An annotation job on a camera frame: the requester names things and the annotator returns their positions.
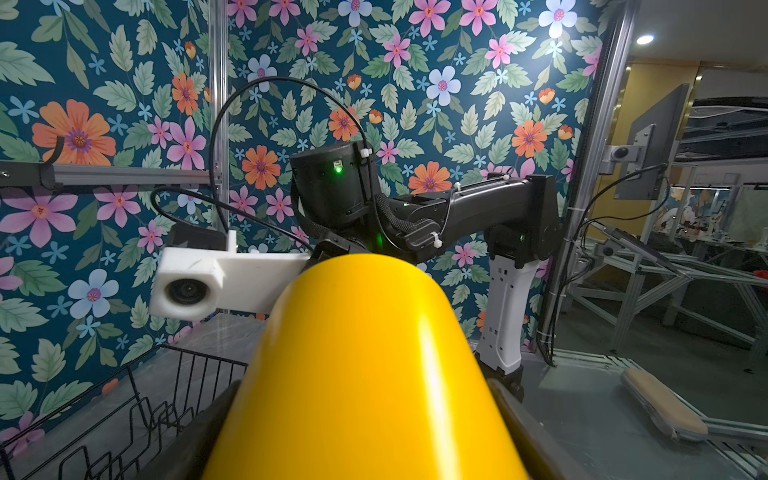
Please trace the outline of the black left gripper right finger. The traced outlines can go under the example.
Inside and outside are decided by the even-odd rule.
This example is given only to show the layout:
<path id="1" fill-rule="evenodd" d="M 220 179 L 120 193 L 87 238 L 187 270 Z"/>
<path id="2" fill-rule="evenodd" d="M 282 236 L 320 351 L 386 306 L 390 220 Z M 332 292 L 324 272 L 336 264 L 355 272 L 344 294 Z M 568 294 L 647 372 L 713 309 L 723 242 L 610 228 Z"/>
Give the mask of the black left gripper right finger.
<path id="1" fill-rule="evenodd" d="M 487 385 L 530 479 L 591 478 L 500 381 L 488 379 Z"/>

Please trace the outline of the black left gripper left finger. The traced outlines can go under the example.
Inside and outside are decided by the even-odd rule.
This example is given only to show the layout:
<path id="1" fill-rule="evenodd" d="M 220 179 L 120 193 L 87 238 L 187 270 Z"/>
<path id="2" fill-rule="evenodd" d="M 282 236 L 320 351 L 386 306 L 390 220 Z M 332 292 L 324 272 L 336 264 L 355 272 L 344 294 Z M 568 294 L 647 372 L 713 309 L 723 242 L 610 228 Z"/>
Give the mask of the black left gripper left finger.
<path id="1" fill-rule="evenodd" d="M 136 479 L 201 479 L 242 381 L 234 381 Z"/>

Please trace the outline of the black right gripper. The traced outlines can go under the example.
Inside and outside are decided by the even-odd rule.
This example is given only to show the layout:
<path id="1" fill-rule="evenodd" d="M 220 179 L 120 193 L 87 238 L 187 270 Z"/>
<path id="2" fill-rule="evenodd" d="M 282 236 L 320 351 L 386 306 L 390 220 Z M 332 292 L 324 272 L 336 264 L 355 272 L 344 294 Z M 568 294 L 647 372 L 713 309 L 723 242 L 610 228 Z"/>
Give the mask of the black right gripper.
<path id="1" fill-rule="evenodd" d="M 369 251 L 368 216 L 379 192 L 371 156 L 366 142 L 342 141 L 290 157 L 296 220 L 310 239 L 346 253 Z"/>

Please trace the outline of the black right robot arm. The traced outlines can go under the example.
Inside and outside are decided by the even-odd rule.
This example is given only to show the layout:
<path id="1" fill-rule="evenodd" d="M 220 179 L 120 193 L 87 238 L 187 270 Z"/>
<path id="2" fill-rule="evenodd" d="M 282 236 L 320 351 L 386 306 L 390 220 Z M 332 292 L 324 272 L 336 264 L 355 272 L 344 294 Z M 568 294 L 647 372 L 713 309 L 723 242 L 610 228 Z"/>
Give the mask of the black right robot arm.
<path id="1" fill-rule="evenodd" d="M 291 157 L 296 218 L 317 244 L 309 266 L 346 254 L 375 253 L 417 264 L 481 232 L 490 258 L 484 332 L 474 356 L 509 433 L 534 479 L 584 479 L 585 471 L 523 409 L 520 336 L 539 266 L 563 238 L 555 180 L 492 173 L 466 187 L 390 198 L 364 141 Z"/>

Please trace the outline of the yellow plastic cup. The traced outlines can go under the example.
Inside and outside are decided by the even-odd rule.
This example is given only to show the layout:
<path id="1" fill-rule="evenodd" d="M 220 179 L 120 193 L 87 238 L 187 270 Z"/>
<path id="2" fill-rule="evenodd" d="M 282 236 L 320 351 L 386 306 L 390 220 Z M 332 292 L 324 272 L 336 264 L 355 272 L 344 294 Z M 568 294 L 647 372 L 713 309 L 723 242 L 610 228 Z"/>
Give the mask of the yellow plastic cup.
<path id="1" fill-rule="evenodd" d="M 281 294 L 205 467 L 207 479 L 523 479 L 442 288 L 406 262 L 348 255 Z"/>

